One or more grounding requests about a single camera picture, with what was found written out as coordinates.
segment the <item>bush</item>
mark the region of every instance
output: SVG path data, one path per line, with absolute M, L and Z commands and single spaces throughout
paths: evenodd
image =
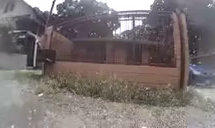
M 91 80 L 80 75 L 62 74 L 45 79 L 46 86 L 61 92 L 86 97 L 102 98 L 113 102 L 128 102 L 154 106 L 184 106 L 189 103 L 188 92 L 173 90 L 170 87 L 150 89 L 135 82 L 115 78 Z

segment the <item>weeds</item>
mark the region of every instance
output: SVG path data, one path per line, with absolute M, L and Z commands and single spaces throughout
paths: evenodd
M 189 103 L 188 92 L 173 90 L 170 87 L 150 89 L 135 82 L 116 78 L 88 79 L 81 75 L 62 74 L 42 80 L 45 92 L 59 93 L 69 91 L 86 97 L 102 98 L 113 102 L 127 102 L 154 106 L 185 106 Z

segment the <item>tree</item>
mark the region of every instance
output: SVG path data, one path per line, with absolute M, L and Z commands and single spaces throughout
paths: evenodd
M 73 20 L 78 17 L 90 15 L 110 15 L 115 11 L 102 2 L 96 0 L 65 0 L 57 5 L 57 14 L 51 18 L 52 24 Z M 59 26 L 59 31 L 68 38 L 86 38 L 112 36 L 113 30 L 119 27 L 118 18 L 96 19 L 77 26 Z
M 215 0 L 155 0 L 152 12 L 176 9 L 187 15 L 190 54 L 215 48 Z

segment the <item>dirt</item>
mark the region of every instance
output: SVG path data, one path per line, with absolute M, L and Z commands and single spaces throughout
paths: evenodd
M 199 99 L 186 107 L 113 103 L 46 95 L 13 78 L 0 72 L 0 128 L 215 128 L 215 104 Z

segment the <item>wooden post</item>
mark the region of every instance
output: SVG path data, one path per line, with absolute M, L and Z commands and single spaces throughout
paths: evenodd
M 186 89 L 189 80 L 189 39 L 185 14 L 179 14 L 182 43 L 182 88 Z
M 173 39 L 174 39 L 174 51 L 175 51 L 175 59 L 176 59 L 176 68 L 178 70 L 178 76 L 180 79 L 178 80 L 178 88 L 182 86 L 181 84 L 181 37 L 180 37 L 180 28 L 179 28 L 179 19 L 175 13 L 172 13 L 173 19 Z

